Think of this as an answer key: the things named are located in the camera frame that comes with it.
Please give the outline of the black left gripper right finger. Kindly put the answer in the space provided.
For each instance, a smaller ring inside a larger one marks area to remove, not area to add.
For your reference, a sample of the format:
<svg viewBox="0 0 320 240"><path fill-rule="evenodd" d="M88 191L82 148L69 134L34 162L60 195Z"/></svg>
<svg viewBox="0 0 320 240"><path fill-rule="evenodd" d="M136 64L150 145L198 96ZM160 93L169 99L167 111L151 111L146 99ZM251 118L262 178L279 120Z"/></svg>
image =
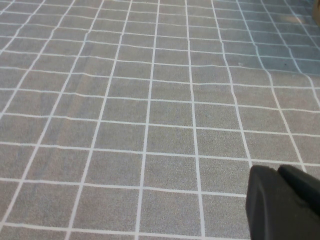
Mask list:
<svg viewBox="0 0 320 240"><path fill-rule="evenodd" d="M278 168L278 173L292 190L308 204L308 207L317 216L320 216L320 180L287 164L281 165Z"/></svg>

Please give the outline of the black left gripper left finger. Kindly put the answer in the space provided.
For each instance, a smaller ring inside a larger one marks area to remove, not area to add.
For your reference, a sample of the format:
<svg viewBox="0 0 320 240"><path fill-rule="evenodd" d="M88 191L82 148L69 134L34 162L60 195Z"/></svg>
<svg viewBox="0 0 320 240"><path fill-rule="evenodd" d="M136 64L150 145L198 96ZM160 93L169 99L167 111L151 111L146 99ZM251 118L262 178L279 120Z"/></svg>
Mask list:
<svg viewBox="0 0 320 240"><path fill-rule="evenodd" d="M271 167L250 169L246 216L252 240L318 240L320 216L316 215Z"/></svg>

